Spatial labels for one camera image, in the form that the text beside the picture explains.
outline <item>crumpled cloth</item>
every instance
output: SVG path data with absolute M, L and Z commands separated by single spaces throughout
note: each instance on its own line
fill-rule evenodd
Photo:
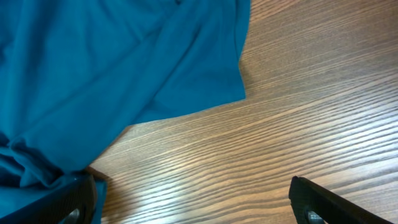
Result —
M 128 125 L 245 97 L 250 0 L 0 1 L 0 217 Z

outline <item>teal fabric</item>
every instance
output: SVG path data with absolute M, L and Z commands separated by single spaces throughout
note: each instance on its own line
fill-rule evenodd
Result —
M 128 125 L 244 99 L 249 0 L 0 0 L 0 217 Z

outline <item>brown wooden floor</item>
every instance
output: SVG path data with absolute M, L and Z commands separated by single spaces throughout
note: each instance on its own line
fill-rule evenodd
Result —
M 398 1 L 253 0 L 245 101 L 139 124 L 104 223 L 295 223 L 304 176 L 398 223 Z

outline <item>wooden surface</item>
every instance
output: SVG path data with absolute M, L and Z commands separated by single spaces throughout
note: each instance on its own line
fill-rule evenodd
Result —
M 130 127 L 104 223 L 295 223 L 304 176 L 398 223 L 398 1 L 255 0 L 247 100 Z

